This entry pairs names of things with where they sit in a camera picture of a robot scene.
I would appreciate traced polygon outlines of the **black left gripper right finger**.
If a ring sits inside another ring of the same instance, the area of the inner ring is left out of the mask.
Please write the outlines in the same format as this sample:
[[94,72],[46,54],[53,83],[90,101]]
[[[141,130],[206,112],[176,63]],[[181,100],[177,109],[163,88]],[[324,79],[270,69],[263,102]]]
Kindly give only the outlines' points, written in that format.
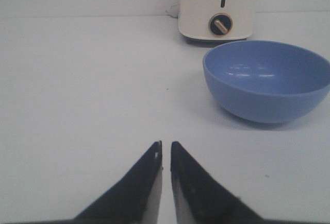
[[262,217],[219,184],[179,143],[171,144],[177,223],[238,223]]

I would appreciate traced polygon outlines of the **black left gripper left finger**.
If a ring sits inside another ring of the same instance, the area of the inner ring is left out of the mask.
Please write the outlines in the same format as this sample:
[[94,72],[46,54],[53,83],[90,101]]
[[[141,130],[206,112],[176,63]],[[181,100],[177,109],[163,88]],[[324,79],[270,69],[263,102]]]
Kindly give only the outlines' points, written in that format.
[[78,223],[157,223],[162,192],[162,143],[154,142],[113,187],[79,213]]

